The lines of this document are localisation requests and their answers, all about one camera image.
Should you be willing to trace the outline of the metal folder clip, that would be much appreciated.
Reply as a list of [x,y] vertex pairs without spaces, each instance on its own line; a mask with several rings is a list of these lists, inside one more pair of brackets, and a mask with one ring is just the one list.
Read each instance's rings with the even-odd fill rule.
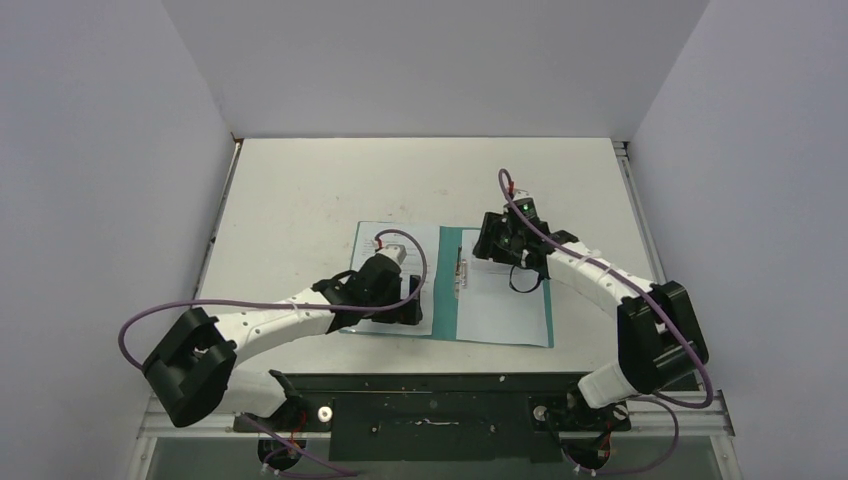
[[467,287],[468,260],[463,254],[463,247],[457,248],[457,258],[454,273],[454,295],[459,298],[460,292]]

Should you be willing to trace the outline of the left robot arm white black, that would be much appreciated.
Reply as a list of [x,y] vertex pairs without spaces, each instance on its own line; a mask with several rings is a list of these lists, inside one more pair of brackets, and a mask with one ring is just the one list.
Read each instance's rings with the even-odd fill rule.
[[173,426],[184,428],[216,411],[252,414],[282,431],[299,405],[278,372],[258,373],[243,363],[283,344],[334,333],[362,320],[413,325],[422,317],[425,274],[405,274],[397,245],[357,270],[322,279],[262,307],[211,315],[199,304],[181,314],[141,365]]

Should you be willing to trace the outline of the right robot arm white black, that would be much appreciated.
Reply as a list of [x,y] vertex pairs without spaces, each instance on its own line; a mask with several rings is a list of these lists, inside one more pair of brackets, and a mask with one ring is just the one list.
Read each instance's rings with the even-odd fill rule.
[[651,395],[683,406],[663,389],[703,372],[709,353],[691,299],[678,282],[659,284],[632,275],[589,249],[577,236],[551,231],[530,198],[487,212],[473,255],[534,271],[539,281],[565,285],[616,322],[617,356],[569,387],[557,414],[566,424],[598,430],[614,409]]

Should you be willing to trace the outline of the teal folder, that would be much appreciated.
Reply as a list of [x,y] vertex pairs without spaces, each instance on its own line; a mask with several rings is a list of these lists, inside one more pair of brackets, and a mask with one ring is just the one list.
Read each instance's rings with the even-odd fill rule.
[[422,224],[400,224],[361,221],[357,224],[351,267],[358,269],[374,253],[375,235],[384,229],[399,229],[412,235],[424,249],[428,264],[421,292],[423,319],[417,326],[381,324],[363,320],[345,328],[349,334],[420,337],[432,340],[460,341],[456,338],[458,298],[454,295],[454,273],[457,248],[462,232],[477,228],[447,227]]

